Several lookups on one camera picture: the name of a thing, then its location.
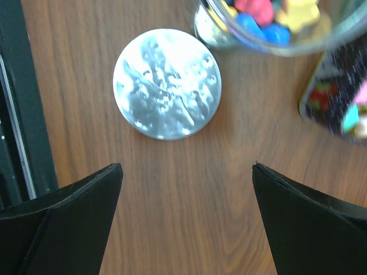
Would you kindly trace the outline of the clear plastic jar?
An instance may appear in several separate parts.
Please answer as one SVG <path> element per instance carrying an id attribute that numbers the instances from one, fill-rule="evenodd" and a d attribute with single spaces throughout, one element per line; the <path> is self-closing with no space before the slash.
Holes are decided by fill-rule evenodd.
<path id="1" fill-rule="evenodd" d="M 366 1 L 193 1 L 195 36 L 216 50 L 292 57 L 366 32 Z"/>

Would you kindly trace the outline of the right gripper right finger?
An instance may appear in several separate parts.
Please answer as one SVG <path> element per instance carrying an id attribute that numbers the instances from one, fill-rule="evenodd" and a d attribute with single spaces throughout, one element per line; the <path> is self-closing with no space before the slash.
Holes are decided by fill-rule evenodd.
<path id="1" fill-rule="evenodd" d="M 252 183 L 278 274 L 366 274 L 366 208 L 261 163 Z"/>

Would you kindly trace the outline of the white jar lid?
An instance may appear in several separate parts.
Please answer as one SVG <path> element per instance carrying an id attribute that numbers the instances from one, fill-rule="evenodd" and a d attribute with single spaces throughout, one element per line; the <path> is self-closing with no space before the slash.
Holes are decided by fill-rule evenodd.
<path id="1" fill-rule="evenodd" d="M 122 50 L 112 86 L 128 123 L 158 140 L 178 140 L 203 129 L 216 113 L 222 81 L 213 54 L 177 29 L 146 31 Z"/>

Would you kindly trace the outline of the tray of paper stars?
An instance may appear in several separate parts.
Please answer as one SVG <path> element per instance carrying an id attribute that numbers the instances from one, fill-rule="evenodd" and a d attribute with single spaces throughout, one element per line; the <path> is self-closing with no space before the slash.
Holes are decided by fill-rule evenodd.
<path id="1" fill-rule="evenodd" d="M 366 145 L 366 34 L 321 55 L 298 109 L 333 135 Z"/>

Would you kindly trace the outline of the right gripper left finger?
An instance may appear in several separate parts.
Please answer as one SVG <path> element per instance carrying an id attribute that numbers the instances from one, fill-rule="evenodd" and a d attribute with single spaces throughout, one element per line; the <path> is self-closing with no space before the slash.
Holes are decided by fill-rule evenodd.
<path id="1" fill-rule="evenodd" d="M 123 180 L 119 163 L 1 210 L 1 274 L 99 274 Z"/>

